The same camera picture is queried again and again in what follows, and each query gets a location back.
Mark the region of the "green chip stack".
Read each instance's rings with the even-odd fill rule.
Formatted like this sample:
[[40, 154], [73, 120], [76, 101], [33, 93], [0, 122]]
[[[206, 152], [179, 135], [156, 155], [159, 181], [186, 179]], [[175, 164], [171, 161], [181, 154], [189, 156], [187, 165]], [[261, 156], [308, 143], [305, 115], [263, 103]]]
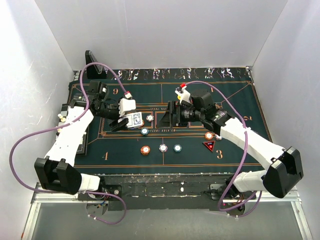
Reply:
[[175, 152], [180, 152], [182, 150], [182, 146], [180, 144], [175, 144], [173, 150]]

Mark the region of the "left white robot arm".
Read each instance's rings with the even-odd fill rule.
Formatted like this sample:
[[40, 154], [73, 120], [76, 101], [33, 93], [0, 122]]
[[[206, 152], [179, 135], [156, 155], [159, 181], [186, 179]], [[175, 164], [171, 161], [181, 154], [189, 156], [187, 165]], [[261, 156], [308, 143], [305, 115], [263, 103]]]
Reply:
[[43, 189], [74, 195], [89, 191], [95, 200], [106, 196], [106, 187], [97, 175], [79, 173], [75, 157], [84, 135], [95, 116], [112, 121], [112, 131], [124, 130], [130, 122], [127, 117], [136, 110], [136, 102], [130, 92], [115, 103], [109, 103], [107, 84], [92, 80], [85, 94], [76, 94], [66, 106], [65, 122], [61, 125], [55, 143], [44, 158], [37, 158], [34, 168]]

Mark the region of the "peach blue chip stack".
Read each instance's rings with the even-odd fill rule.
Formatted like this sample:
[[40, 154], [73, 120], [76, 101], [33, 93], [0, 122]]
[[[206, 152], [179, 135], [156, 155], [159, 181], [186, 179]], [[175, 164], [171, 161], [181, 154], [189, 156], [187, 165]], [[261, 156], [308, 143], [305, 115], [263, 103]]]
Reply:
[[165, 152], [168, 150], [168, 147], [167, 147], [167, 145], [165, 145], [165, 144], [163, 143], [163, 144], [161, 144], [161, 145], [159, 146], [159, 150], [160, 150], [162, 153], [165, 153]]

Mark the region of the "blue white card deck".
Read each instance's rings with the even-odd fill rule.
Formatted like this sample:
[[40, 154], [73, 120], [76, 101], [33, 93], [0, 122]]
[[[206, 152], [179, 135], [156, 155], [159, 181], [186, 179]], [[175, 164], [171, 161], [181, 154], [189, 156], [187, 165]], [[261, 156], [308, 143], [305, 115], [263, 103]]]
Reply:
[[144, 125], [142, 112], [128, 113], [124, 117], [128, 119], [128, 123], [126, 124], [128, 129], [136, 129]]

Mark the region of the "orange chips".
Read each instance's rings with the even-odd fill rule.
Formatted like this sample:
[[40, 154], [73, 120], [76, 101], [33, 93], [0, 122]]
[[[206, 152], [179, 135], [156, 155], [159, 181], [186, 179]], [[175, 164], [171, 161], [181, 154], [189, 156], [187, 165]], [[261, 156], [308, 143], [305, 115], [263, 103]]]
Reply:
[[213, 134], [211, 132], [206, 132], [205, 135], [204, 135], [204, 138], [209, 141], [213, 138]]

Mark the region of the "red triangular all-in marker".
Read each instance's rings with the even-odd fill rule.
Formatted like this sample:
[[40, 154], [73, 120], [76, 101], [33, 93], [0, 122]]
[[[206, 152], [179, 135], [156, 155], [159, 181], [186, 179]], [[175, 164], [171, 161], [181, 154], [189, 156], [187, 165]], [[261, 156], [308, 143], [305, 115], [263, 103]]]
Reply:
[[203, 144], [209, 151], [211, 151], [211, 152], [214, 151], [214, 147], [215, 147], [215, 141], [214, 141], [214, 140], [204, 141], [202, 144]]

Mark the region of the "peach chips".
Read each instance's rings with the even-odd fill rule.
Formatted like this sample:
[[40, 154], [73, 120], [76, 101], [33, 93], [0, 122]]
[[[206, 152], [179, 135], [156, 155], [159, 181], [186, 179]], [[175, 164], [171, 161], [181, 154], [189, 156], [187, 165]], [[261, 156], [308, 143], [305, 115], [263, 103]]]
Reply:
[[221, 136], [219, 136], [219, 135], [216, 135], [216, 136], [215, 136], [215, 139], [216, 139], [217, 141], [221, 141], [223, 138], [222, 138]]
[[154, 116], [153, 115], [147, 115], [146, 116], [146, 120], [148, 121], [148, 122], [152, 122], [153, 120], [154, 120]]

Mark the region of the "orange red chip stack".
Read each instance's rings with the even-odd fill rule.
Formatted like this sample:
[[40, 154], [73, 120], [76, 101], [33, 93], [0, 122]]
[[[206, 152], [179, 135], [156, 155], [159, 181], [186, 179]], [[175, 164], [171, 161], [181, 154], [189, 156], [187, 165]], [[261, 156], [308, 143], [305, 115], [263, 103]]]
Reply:
[[140, 149], [140, 153], [143, 155], [143, 156], [147, 156], [149, 153], [150, 153], [151, 149], [149, 146], [145, 145], [143, 147], [141, 147]]

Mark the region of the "green chips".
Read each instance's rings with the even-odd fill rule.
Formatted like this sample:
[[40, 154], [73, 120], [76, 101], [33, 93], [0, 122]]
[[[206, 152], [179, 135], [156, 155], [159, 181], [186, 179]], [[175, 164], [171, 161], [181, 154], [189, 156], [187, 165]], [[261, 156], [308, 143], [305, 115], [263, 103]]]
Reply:
[[145, 136], [145, 135], [147, 135], [149, 133], [149, 130], [147, 128], [142, 128], [140, 132], [141, 132], [142, 135]]

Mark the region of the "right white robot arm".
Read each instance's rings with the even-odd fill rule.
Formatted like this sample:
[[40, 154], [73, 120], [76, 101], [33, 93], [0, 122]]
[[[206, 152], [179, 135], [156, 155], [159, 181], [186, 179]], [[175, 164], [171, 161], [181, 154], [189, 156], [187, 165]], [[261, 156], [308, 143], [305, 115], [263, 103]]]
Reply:
[[276, 198], [284, 198], [304, 177], [300, 152], [274, 144], [232, 116], [217, 109], [211, 94], [205, 89], [190, 93], [185, 85], [176, 88], [177, 101], [169, 101], [166, 112], [159, 121], [161, 127], [185, 127], [200, 122], [208, 130], [243, 149], [253, 157], [263, 170], [238, 171], [225, 183], [225, 191], [232, 199], [243, 193], [267, 191]]

